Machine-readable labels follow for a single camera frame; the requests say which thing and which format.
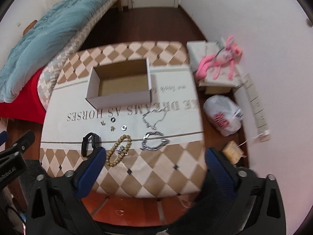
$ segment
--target blue gripper pad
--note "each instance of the blue gripper pad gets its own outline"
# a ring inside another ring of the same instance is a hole
[[[8,134],[6,131],[0,133],[0,146],[7,141]]]
[[[78,179],[76,183],[76,198],[81,199],[84,197],[87,197],[89,192],[91,191],[91,188],[93,187],[97,177],[99,176],[99,173],[101,172],[103,165],[105,164],[106,160],[106,152],[105,149],[102,147],[98,147],[96,150],[98,153],[96,156],[91,160],[91,163],[86,168],[85,172],[82,174],[82,176]]]
[[[210,148],[205,153],[205,163],[209,167],[217,184],[227,198],[236,197],[234,181]]]

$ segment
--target bed leg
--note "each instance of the bed leg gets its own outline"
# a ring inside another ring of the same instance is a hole
[[[123,11],[122,0],[117,0],[117,7],[119,12]]]

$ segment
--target wooden floor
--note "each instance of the wooden floor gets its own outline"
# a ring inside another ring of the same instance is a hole
[[[110,9],[92,30],[81,50],[97,46],[131,42],[131,41],[179,41],[186,45],[187,41],[205,40],[199,29],[181,9],[174,8],[143,8],[118,12]],[[200,106],[209,96],[199,92]],[[245,141],[243,129],[234,135],[223,137],[208,122],[203,110],[201,110],[203,130],[206,147],[222,149],[230,140],[237,143]],[[10,146],[27,130],[35,132],[35,143],[25,152],[24,157],[28,159],[39,159],[40,138],[42,125],[15,120],[9,121],[7,131]],[[248,167],[248,158],[242,160],[241,165]],[[26,203],[21,195],[18,181],[10,186],[11,191],[17,198],[22,209],[26,209]],[[131,199],[112,196],[102,209],[96,214],[96,209],[105,201],[104,195],[91,193],[83,200],[87,210],[94,213],[94,219],[116,225],[131,226],[154,226],[160,225],[157,212],[156,199]],[[183,207],[178,197],[162,199],[165,221],[171,223],[180,217],[187,208]]]

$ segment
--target wall socket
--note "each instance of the wall socket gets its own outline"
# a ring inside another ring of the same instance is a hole
[[[243,78],[243,83],[245,85],[247,96],[250,101],[253,115],[255,117],[255,122],[258,128],[258,132],[259,134],[264,133],[264,131],[269,130],[269,128],[266,122],[265,112],[264,112],[264,108],[262,106],[259,94],[256,91],[256,87],[253,84],[253,81],[251,80],[249,73]],[[260,138],[260,141],[263,142],[263,141],[270,140],[271,135],[261,136],[259,138]]]

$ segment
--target white plastic bag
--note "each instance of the white plastic bag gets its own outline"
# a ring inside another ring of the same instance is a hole
[[[234,134],[240,129],[241,109],[228,97],[214,95],[205,101],[203,109],[209,121],[223,136]]]

